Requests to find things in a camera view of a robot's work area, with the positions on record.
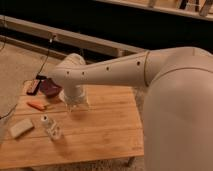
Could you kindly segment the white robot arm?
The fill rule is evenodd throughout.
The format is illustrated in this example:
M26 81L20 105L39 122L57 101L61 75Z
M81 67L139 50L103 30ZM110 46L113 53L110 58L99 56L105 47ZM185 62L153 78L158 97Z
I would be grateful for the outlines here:
M85 85L141 86L146 171L213 171L213 54L148 50L94 64L71 54L51 77L73 104Z

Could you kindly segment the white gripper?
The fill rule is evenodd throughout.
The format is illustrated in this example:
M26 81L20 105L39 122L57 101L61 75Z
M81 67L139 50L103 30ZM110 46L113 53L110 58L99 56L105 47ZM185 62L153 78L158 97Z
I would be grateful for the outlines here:
M87 93L83 86L77 85L65 88L63 93L64 102L69 112L72 112L77 107L82 107L84 109L89 108Z

